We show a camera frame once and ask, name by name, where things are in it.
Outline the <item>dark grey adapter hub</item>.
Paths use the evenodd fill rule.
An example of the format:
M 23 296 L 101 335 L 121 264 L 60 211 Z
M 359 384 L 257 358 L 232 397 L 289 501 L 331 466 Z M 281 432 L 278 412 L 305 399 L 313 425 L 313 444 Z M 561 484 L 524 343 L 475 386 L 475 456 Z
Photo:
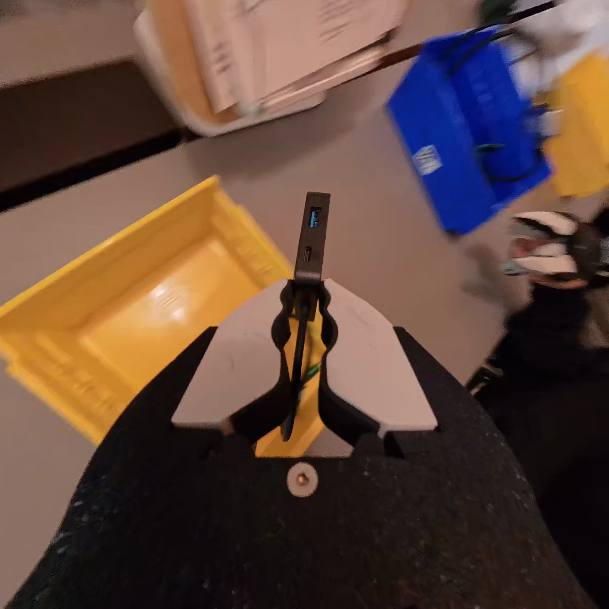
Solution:
M 287 417 L 281 425 L 281 437 L 287 442 L 293 431 L 300 402 L 302 367 L 308 323 L 314 321 L 322 286 L 324 245 L 331 195 L 308 192 L 306 195 L 293 278 L 282 296 L 284 311 L 298 322 L 292 362 Z

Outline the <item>person's right forearm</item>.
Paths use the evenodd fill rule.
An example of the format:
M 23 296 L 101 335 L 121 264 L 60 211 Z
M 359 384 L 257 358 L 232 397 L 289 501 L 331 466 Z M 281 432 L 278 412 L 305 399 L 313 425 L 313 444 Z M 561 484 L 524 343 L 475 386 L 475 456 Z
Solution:
M 608 348 L 582 341 L 590 305 L 587 288 L 534 285 L 531 302 L 506 321 L 504 364 L 547 376 L 608 375 Z

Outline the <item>wooden document board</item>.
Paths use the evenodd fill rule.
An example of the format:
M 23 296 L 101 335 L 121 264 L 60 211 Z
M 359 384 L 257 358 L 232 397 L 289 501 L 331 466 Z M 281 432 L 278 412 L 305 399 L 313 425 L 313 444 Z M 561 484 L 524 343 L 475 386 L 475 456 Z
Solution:
M 169 72 L 171 88 L 180 107 L 221 125 L 239 116 L 262 115 L 267 111 L 286 109 L 292 103 L 302 101 L 316 93 L 327 93 L 331 88 L 380 67 L 387 55 L 391 36 L 399 29 L 404 18 L 403 15 L 400 25 L 379 42 L 268 95 L 262 101 L 250 106 L 234 105 L 224 111 L 215 112 L 204 83 L 203 70 L 197 59 L 193 36 L 187 22 L 185 2 L 146 1 L 145 9 L 148 9 L 152 15 L 165 67 Z

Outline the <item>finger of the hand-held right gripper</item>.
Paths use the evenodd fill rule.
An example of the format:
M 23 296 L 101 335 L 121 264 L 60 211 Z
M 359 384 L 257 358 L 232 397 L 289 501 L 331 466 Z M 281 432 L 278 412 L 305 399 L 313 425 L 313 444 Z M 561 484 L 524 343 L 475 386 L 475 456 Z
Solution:
M 537 274 L 545 276 L 567 276 L 578 274 L 577 264 L 569 255 L 523 256 L 504 263 L 506 275 Z
M 579 228 L 579 220 L 562 212 L 530 211 L 515 214 L 519 234 L 544 234 L 547 237 L 570 237 Z

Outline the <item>blue plastic bin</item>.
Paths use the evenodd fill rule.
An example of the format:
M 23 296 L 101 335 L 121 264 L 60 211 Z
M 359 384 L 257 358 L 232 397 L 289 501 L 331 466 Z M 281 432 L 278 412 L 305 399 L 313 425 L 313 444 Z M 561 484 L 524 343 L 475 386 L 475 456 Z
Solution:
M 518 91 L 498 26 L 432 38 L 387 103 L 444 232 L 463 236 L 551 176 L 540 112 Z

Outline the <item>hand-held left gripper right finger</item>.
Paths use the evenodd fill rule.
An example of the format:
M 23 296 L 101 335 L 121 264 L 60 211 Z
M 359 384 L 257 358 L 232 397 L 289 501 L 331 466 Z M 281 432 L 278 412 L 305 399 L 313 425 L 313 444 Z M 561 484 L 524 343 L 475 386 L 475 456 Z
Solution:
M 319 295 L 322 341 L 318 413 L 324 425 L 356 446 L 362 436 L 437 428 L 394 327 L 377 309 L 332 279 Z

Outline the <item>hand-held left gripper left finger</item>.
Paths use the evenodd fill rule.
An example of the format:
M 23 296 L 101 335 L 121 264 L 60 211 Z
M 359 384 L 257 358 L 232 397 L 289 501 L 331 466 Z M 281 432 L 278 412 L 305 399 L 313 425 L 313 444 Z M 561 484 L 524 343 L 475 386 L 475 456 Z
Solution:
M 281 278 L 219 324 L 172 415 L 176 428 L 229 425 L 258 441 L 284 422 L 291 388 L 284 346 L 292 303 L 292 281 Z

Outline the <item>person's black hoodie torso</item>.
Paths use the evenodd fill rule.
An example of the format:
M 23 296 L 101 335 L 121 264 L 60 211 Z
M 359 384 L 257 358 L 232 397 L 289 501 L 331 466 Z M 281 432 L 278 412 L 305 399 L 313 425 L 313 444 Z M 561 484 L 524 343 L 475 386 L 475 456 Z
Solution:
M 519 340 L 488 360 L 476 400 L 520 462 L 543 519 L 599 608 L 608 608 L 608 349 Z

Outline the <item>yellow plastic bin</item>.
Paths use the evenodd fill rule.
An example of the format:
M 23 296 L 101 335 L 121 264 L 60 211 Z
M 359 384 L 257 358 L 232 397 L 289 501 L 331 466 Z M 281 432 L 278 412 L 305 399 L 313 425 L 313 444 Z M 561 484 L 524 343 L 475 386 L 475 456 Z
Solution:
M 543 151 L 561 197 L 582 199 L 608 187 L 608 53 L 594 49 L 537 92 L 554 118 Z
M 207 328 L 292 277 L 211 177 L 2 305 L 5 372 L 98 445 Z

